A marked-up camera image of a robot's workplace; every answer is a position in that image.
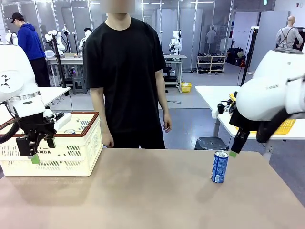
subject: black t-shirt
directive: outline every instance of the black t-shirt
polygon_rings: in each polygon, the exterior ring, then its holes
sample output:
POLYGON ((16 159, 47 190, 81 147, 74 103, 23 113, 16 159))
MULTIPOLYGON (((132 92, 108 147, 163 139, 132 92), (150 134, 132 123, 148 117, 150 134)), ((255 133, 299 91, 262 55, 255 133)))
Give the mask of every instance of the black t-shirt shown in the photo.
POLYGON ((87 39, 84 67, 90 88, 104 88, 110 132, 160 125, 155 72, 166 66, 156 31, 131 18, 117 31, 102 23, 87 39))

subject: black pants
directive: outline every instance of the black pants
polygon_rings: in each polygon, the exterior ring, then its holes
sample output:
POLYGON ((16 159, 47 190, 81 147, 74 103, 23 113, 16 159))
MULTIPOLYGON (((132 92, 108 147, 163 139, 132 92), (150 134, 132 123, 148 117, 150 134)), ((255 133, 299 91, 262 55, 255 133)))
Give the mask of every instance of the black pants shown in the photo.
POLYGON ((50 87, 50 79, 48 74, 47 61, 44 58, 39 58, 30 61, 35 74, 35 80, 39 87, 50 87))
POLYGON ((165 149, 161 126, 151 130, 112 133, 115 148, 165 149))

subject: man in black t-shirt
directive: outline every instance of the man in black t-shirt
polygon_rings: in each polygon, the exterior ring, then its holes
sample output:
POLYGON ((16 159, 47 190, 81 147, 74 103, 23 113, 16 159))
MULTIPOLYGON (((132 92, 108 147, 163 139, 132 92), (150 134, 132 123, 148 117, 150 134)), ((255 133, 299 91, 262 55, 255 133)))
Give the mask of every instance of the man in black t-shirt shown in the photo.
POLYGON ((109 13, 87 39, 84 67, 107 147, 165 149, 172 129, 165 97, 166 66, 156 31, 129 14, 109 13))

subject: blue can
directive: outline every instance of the blue can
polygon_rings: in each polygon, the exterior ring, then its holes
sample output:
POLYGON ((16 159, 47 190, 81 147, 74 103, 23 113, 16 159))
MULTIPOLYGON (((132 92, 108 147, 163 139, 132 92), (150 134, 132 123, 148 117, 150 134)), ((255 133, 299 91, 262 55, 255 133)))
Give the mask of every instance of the blue can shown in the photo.
POLYGON ((222 150, 216 151, 214 155, 214 165, 212 170, 212 181, 215 183, 223 183, 225 171, 227 169, 229 155, 222 150))

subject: man in blue hoodie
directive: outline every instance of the man in blue hoodie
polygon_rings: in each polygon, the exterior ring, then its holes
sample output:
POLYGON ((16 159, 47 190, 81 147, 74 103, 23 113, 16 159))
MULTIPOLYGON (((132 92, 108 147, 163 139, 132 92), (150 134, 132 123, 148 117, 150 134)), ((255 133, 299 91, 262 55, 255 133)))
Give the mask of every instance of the man in blue hoodie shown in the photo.
POLYGON ((50 87, 48 66, 37 32, 32 24, 25 23, 21 13, 13 13, 12 22, 17 27, 18 45, 27 55, 39 87, 50 87))

